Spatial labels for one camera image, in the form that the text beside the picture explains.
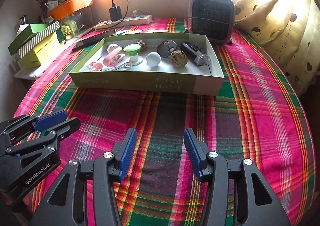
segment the black round object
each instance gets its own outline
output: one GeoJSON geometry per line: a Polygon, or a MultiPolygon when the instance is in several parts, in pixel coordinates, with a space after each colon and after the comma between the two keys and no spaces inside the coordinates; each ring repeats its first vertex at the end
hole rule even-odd
{"type": "Polygon", "coordinates": [[[172,52],[176,51],[178,48],[177,44],[172,40],[166,40],[160,43],[157,47],[157,53],[161,57],[168,57],[172,52]]]}

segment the box lid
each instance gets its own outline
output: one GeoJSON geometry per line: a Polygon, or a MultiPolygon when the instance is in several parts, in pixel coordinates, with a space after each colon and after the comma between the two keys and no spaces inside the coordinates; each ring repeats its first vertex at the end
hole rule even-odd
{"type": "Polygon", "coordinates": [[[60,28],[59,22],[55,22],[49,25],[46,29],[42,30],[40,33],[38,33],[35,37],[33,37],[30,41],[28,41],[24,46],[22,46],[18,50],[18,54],[20,58],[25,56],[33,47],[35,47],[38,43],[40,43],[46,37],[50,36],[59,28],[60,28]]]}
{"type": "Polygon", "coordinates": [[[17,51],[36,34],[47,28],[47,24],[43,23],[32,23],[26,27],[9,45],[8,50],[11,55],[17,53],[17,51]]]}

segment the open box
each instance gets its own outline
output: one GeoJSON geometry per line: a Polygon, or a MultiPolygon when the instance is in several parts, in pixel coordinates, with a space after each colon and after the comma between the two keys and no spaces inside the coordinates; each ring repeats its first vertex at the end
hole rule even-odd
{"type": "MultiPolygon", "coordinates": [[[[126,56],[118,65],[125,62],[126,56]]],[[[97,43],[71,70],[70,76],[77,87],[130,89],[144,91],[177,92],[186,94],[199,94],[216,96],[224,80],[224,75],[217,56],[205,35],[186,33],[139,33],[110,36],[97,43]],[[202,52],[210,57],[208,65],[197,66],[193,61],[183,68],[175,68],[170,63],[170,57],[161,58],[157,67],[150,67],[146,63],[146,56],[156,52],[157,46],[166,41],[173,40],[180,47],[181,43],[189,41],[195,44],[202,52]],[[143,40],[148,49],[138,54],[143,62],[132,66],[127,71],[91,71],[81,72],[84,66],[91,62],[103,62],[108,54],[107,47],[116,43],[121,47],[143,40]]]]}

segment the power adapter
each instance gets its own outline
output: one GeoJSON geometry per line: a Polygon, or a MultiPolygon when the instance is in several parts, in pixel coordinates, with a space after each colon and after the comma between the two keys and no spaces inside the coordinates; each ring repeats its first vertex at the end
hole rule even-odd
{"type": "Polygon", "coordinates": [[[112,22],[118,21],[122,18],[121,8],[120,6],[115,6],[115,3],[111,4],[111,8],[109,8],[110,19],[112,22]]]}

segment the orange tray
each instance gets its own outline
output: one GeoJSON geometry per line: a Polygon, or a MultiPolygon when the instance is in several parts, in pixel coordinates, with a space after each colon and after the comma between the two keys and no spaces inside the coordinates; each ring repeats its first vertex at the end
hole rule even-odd
{"type": "Polygon", "coordinates": [[[47,13],[47,17],[51,16],[54,20],[59,21],[69,14],[90,5],[93,5],[92,0],[67,0],[49,11],[47,13]]]}

